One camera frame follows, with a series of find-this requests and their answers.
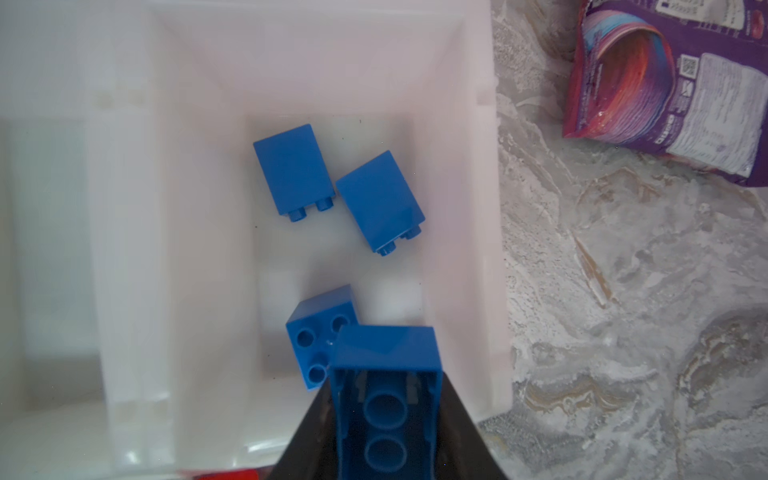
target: nutrition label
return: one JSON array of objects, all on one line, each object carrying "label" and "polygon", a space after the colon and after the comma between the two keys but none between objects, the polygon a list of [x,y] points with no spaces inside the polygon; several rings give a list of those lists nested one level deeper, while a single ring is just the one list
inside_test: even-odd
[{"label": "nutrition label", "polygon": [[703,54],[682,130],[667,152],[749,177],[768,103],[768,76]]},{"label": "nutrition label", "polygon": [[656,11],[736,30],[744,28],[743,0],[657,0]]}]

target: red object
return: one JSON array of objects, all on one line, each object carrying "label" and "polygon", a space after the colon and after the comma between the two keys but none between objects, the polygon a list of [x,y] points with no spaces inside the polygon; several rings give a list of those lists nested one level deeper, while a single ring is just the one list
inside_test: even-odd
[{"label": "red object", "polygon": [[195,477],[195,480],[259,480],[256,470],[236,470],[234,472],[210,473]]},{"label": "red object", "polygon": [[752,10],[752,37],[762,38],[765,28],[766,22],[763,19],[763,13],[760,10]]}]

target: marble countertop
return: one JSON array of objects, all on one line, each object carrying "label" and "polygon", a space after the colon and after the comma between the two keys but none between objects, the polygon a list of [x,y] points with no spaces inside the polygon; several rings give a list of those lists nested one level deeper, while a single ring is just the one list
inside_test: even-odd
[{"label": "marble countertop", "polygon": [[768,189],[564,140],[578,0],[494,0],[509,478],[768,478]]}]

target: white plastic container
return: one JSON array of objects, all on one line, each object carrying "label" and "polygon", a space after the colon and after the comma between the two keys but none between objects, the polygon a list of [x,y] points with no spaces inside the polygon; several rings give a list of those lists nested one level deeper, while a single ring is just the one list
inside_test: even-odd
[{"label": "white plastic container", "polygon": [[[3,0],[0,71],[0,478],[274,463],[284,324],[344,283],[510,407],[487,2]],[[423,233],[278,217],[251,144],[307,122],[334,181],[391,150]]]}]

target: lego stud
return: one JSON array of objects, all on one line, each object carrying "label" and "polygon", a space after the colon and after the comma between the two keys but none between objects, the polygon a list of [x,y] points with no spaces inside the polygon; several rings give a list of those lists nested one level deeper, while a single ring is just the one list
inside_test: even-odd
[{"label": "lego stud", "polygon": [[339,330],[341,330],[341,327],[345,326],[347,323],[349,323],[349,320],[347,320],[344,315],[335,316],[333,317],[333,320],[331,320],[331,331],[338,333]]},{"label": "lego stud", "polygon": [[331,197],[326,197],[315,202],[315,205],[317,206],[318,211],[324,212],[333,207],[333,200],[331,200]]},{"label": "lego stud", "polygon": [[406,373],[368,371],[362,413],[370,425],[381,430],[396,429],[405,423]]},{"label": "lego stud", "polygon": [[325,353],[317,353],[310,362],[310,372],[307,377],[312,383],[323,383],[326,380],[328,369],[328,356]]},{"label": "lego stud", "polygon": [[387,255],[389,255],[390,253],[392,253],[394,251],[395,251],[395,242],[392,241],[392,242],[387,243],[384,247],[379,248],[378,253],[382,257],[386,257]]},{"label": "lego stud", "polygon": [[288,218],[290,218],[290,221],[292,222],[298,222],[304,217],[306,217],[306,210],[304,210],[304,207],[288,212]]},{"label": "lego stud", "polygon": [[368,465],[377,472],[394,473],[406,464],[408,449],[402,435],[370,429],[364,455]]},{"label": "lego stud", "polygon": [[422,232],[422,228],[419,225],[416,225],[411,230],[408,230],[403,235],[400,235],[400,238],[404,238],[406,240],[411,240],[416,235],[419,235]]},{"label": "lego stud", "polygon": [[306,348],[315,343],[315,333],[310,329],[301,329],[296,334],[296,344]]}]

